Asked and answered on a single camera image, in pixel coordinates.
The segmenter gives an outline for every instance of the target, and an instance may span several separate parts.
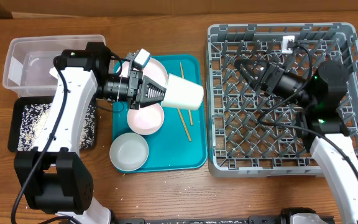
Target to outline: blue placemat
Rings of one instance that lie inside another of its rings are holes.
[[[192,55],[153,56],[167,70],[168,74],[181,77],[180,62],[185,78],[201,85],[200,65]],[[183,119],[191,136],[189,142],[181,123],[177,109],[163,108],[165,119],[162,127],[154,134],[143,136],[149,144],[149,157],[146,163],[133,172],[153,172],[180,169],[196,169],[201,167],[207,158],[206,125],[204,103],[196,111],[192,111],[193,125],[187,110],[182,110]],[[112,139],[132,132],[127,123],[127,105],[120,113],[112,116]]]

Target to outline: dish rack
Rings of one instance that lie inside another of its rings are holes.
[[[350,131],[358,158],[358,40],[353,25],[218,24],[208,28],[206,46],[209,171],[215,177],[323,176],[294,129],[257,124],[258,116],[280,99],[254,92],[234,67],[237,58],[274,60],[286,72],[306,78],[306,52],[295,49],[295,56],[282,54],[284,35],[308,40],[313,72],[321,62],[335,60],[351,73],[338,112]],[[284,105],[267,119],[294,124],[300,109]]]

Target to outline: white cup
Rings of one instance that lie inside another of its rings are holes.
[[[198,110],[204,98],[204,89],[201,85],[185,80],[182,77],[169,74],[165,85],[164,100],[161,106],[185,110]]]

